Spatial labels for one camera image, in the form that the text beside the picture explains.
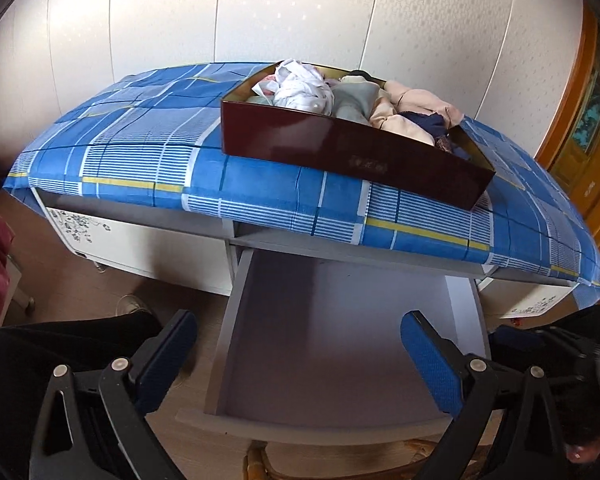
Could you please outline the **light green cloth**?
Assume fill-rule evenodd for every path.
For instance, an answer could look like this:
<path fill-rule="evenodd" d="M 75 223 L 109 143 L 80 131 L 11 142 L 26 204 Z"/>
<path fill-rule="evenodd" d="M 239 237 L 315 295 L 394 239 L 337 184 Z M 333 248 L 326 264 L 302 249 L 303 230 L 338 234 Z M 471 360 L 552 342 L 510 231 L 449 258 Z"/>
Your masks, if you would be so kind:
<path fill-rule="evenodd" d="M 380 87 L 363 76 L 344 76 L 332 86 L 332 116 L 368 126 Z"/>

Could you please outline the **white cloth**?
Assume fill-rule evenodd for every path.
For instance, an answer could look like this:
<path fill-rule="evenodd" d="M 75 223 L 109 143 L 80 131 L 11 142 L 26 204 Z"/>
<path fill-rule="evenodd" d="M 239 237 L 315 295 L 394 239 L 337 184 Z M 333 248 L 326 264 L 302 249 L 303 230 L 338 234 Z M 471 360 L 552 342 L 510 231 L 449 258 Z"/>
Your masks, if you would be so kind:
<path fill-rule="evenodd" d="M 277 65 L 274 75 L 277 84 L 274 106 L 314 114 L 332 114 L 334 94 L 313 65 L 290 58 Z"/>

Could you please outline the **pink plush cloth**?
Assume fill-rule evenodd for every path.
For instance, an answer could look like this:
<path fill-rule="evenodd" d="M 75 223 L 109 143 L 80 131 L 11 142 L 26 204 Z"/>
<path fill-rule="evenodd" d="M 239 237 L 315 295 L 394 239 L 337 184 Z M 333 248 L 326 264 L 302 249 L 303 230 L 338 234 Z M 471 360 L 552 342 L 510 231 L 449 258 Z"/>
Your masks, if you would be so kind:
<path fill-rule="evenodd" d="M 408 88 L 400 82 L 388 80 L 378 93 L 378 99 L 370 115 L 370 124 L 379 130 L 413 141 L 430 146 L 436 145 L 437 140 L 414 122 L 401 116 L 400 112 L 440 114 L 444 118 L 448 131 L 459 126 L 464 119 L 464 114 L 456 106 L 443 101 L 432 92 Z"/>

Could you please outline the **teal cloth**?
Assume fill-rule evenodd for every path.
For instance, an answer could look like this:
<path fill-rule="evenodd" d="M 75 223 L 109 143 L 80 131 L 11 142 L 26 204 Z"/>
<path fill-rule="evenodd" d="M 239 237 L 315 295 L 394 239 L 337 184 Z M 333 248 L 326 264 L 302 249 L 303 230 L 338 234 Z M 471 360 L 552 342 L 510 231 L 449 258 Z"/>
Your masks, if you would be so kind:
<path fill-rule="evenodd" d="M 265 76 L 252 88 L 252 96 L 247 99 L 248 103 L 260 105 L 273 105 L 279 83 L 274 74 Z"/>

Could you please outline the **dark blue fuzzy cloth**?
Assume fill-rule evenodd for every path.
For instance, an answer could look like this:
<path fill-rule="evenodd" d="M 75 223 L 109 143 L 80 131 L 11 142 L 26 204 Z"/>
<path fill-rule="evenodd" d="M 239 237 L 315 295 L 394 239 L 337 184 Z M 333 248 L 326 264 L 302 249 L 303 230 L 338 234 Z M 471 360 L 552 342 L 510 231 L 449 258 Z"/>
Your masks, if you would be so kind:
<path fill-rule="evenodd" d="M 446 132 L 448 131 L 444 118 L 440 114 L 426 115 L 415 112 L 400 112 L 400 115 L 424 129 L 434 140 L 446 136 Z"/>

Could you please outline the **white cabinet with flower print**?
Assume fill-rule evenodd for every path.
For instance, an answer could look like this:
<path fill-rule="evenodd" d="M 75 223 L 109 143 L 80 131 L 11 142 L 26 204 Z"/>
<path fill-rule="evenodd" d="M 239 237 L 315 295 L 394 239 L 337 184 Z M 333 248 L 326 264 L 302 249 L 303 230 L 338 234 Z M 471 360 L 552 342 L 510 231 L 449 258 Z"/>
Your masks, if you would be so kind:
<path fill-rule="evenodd" d="M 184 210 L 33 191 L 73 254 L 99 266 L 228 296 L 234 270 L 219 219 Z"/>

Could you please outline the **dark red cardboard box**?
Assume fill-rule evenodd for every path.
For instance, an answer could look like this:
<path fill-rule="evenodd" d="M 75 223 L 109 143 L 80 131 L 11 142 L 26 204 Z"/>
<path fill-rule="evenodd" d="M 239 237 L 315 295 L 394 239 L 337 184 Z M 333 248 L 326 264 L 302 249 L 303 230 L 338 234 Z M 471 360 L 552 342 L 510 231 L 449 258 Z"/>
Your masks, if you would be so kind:
<path fill-rule="evenodd" d="M 251 87 L 273 64 L 222 97 L 222 151 L 369 180 L 471 209 L 495 177 L 490 160 L 461 126 L 450 140 L 467 156 L 396 133 L 290 108 L 250 103 Z"/>

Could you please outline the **blue plaid table cover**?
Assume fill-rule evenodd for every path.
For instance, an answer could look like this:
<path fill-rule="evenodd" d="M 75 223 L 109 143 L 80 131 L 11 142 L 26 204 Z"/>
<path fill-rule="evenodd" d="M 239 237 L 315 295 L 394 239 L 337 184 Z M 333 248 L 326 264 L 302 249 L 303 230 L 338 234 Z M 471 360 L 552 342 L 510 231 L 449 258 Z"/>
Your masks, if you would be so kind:
<path fill-rule="evenodd" d="M 126 76 L 69 110 L 17 157 L 5 188 L 204 214 L 366 247 L 564 278 L 600 296 L 600 251 L 557 182 L 520 146 L 467 118 L 496 174 L 474 209 L 317 169 L 224 154 L 224 94 L 247 62 Z"/>

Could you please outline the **white open drawer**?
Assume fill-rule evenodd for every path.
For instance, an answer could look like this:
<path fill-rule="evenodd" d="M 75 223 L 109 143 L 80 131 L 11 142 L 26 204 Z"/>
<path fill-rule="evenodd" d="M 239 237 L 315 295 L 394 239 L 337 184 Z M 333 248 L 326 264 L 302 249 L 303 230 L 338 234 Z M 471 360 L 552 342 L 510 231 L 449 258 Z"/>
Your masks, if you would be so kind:
<path fill-rule="evenodd" d="M 201 430 L 264 442 L 368 445 L 440 434 L 449 419 L 404 350 L 419 310 L 465 353 L 486 356 L 470 278 L 248 249 L 242 253 Z"/>

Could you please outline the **wooden door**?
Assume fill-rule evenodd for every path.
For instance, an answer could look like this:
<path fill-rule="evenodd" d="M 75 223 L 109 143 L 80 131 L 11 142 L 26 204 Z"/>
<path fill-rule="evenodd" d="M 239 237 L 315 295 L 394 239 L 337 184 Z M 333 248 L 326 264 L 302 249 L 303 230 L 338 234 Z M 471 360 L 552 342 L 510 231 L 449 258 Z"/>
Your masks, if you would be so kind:
<path fill-rule="evenodd" d="M 600 248 L 600 24 L 589 6 L 564 96 L 535 159 L 567 193 Z"/>

